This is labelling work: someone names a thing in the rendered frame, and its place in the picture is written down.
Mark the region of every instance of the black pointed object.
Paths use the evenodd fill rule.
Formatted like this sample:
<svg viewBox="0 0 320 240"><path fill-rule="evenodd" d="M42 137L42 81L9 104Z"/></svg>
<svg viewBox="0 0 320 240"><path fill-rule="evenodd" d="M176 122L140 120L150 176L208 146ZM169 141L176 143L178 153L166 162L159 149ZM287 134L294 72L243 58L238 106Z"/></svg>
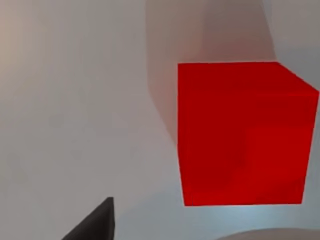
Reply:
<svg viewBox="0 0 320 240"><path fill-rule="evenodd" d="M108 197L62 240L113 240L114 235L114 198Z"/></svg>

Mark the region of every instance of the cube's front face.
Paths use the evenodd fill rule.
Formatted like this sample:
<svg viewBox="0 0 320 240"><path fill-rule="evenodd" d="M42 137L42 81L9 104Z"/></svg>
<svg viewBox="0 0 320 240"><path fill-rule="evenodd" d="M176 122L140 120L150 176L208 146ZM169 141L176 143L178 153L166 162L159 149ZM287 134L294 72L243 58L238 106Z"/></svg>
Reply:
<svg viewBox="0 0 320 240"><path fill-rule="evenodd" d="M276 62L178 66L186 206L302 202L319 93Z"/></svg>

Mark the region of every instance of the gray surface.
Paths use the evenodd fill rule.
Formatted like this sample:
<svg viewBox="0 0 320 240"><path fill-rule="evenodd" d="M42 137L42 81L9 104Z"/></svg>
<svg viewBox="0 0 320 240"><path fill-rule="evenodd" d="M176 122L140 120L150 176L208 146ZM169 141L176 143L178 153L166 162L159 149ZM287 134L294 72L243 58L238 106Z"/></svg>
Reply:
<svg viewBox="0 0 320 240"><path fill-rule="evenodd" d="M282 1L278 8L290 13L292 1ZM150 48L144 0L0 0L0 239L60 239L107 196L115 197L119 240L320 227L318 122L303 205L182 206L174 136L163 119L175 123L176 62L201 61L204 2L169 2L157 2L162 20ZM299 26L318 18L317 6ZM320 87L319 46L284 41L279 11L269 9L278 58ZM150 51L161 69L150 68ZM168 95L158 97L167 102L155 107L150 84L167 78Z"/></svg>

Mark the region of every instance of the dark red front surface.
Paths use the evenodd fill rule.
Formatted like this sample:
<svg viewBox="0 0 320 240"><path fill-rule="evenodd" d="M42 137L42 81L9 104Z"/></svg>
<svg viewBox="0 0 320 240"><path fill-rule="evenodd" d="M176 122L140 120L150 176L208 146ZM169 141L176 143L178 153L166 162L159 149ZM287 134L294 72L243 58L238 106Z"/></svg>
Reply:
<svg viewBox="0 0 320 240"><path fill-rule="evenodd" d="M179 64L185 205L301 203L318 96L277 62Z"/></svg>

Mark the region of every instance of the cube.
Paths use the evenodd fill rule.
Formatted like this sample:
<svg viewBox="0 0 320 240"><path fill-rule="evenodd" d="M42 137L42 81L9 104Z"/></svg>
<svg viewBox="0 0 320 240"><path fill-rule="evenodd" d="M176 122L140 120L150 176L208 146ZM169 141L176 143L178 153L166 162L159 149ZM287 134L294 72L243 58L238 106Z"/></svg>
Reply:
<svg viewBox="0 0 320 240"><path fill-rule="evenodd" d="M278 62L179 64L184 205L301 204L318 98Z"/></svg>

